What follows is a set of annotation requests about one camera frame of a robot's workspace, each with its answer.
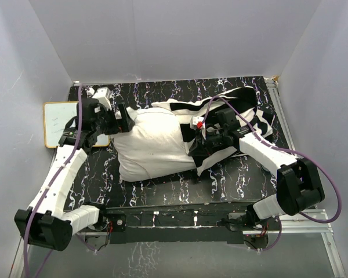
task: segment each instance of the marble pattern table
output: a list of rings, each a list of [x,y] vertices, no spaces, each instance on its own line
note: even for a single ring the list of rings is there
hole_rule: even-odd
[[[175,98],[197,101],[235,87],[252,86],[257,91],[261,110],[276,115],[262,76],[241,78],[194,79],[184,81],[94,85],[108,86],[113,105],[146,109],[155,101]],[[77,87],[71,87],[69,101],[77,100]],[[287,147],[278,118],[273,123],[273,143]],[[93,148],[77,174],[68,195],[65,210],[83,202],[104,203],[107,207],[165,204],[209,203],[232,200],[256,200],[275,193],[276,179],[248,156],[226,159],[198,177],[195,170],[139,182],[119,180],[117,152],[112,145]]]

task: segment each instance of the white fabric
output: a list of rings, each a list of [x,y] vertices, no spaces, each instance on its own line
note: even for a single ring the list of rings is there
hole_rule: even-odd
[[[186,153],[178,118],[171,111],[127,110],[135,121],[132,131],[112,136],[122,180],[141,181],[196,168]]]

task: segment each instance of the yellow border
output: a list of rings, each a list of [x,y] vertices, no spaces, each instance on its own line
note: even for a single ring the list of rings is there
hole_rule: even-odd
[[[46,143],[46,123],[45,123],[45,105],[46,104],[53,104],[53,103],[78,103],[78,101],[50,101],[48,103],[44,103],[42,106],[42,120],[44,124],[44,144],[48,149],[55,149],[57,147],[49,147]],[[107,147],[110,144],[110,136],[107,136],[108,144],[107,145],[94,145],[94,147]]]

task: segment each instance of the gray wall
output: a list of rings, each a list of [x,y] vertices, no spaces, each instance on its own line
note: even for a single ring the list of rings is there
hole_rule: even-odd
[[[71,80],[27,0],[0,0],[0,277],[9,274],[26,209],[42,185],[51,152],[42,105],[67,97]]]
[[[30,0],[72,80],[279,75],[320,0]]]
[[[334,236],[348,274],[348,1],[322,1],[280,78],[282,105],[296,148],[338,183],[343,212]],[[325,183],[323,206],[336,199]]]

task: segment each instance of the white board with yellow edge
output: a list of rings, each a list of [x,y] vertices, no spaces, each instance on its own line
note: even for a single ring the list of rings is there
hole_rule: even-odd
[[[76,105],[77,101],[44,104],[44,138],[47,148],[58,146],[64,125],[77,114]],[[110,138],[107,135],[99,135],[97,139],[97,143],[93,147],[105,147],[110,144]]]

